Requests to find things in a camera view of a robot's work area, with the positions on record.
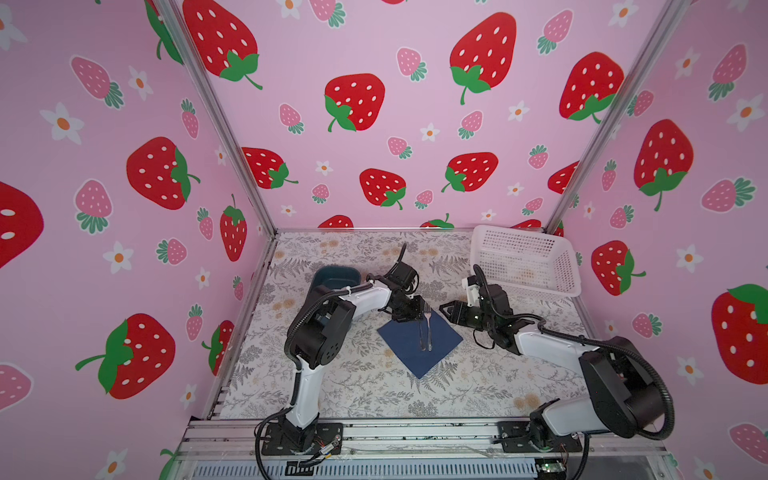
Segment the silver fork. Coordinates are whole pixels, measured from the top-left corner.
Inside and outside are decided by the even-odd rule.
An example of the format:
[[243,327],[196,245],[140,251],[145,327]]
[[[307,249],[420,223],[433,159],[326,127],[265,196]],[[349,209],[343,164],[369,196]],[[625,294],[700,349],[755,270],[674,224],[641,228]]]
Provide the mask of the silver fork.
[[432,351],[433,349],[432,328],[431,328],[432,308],[427,301],[424,301],[423,316],[426,322],[426,350]]

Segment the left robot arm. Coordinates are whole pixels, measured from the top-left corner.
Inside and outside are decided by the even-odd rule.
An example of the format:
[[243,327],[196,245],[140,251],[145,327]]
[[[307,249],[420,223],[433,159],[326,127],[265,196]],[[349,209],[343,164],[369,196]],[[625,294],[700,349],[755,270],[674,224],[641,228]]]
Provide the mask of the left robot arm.
[[305,451],[315,438],[324,369],[341,351],[353,321],[372,311],[388,313],[395,321],[417,321],[426,306],[422,296],[380,280],[336,290],[317,286],[309,292],[288,328],[284,345],[295,376],[279,425],[292,448]]

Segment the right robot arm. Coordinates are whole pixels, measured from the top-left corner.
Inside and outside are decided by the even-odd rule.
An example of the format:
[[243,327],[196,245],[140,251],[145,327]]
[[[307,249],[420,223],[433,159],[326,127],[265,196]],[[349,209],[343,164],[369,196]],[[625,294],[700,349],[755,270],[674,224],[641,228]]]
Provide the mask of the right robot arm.
[[566,334],[549,328],[539,315],[499,314],[492,306],[459,300],[442,304],[439,312],[455,325],[486,332],[494,346],[514,355],[539,358],[582,376],[585,395],[539,409],[539,422],[552,434],[610,432],[660,441],[674,431],[671,392],[628,339]]

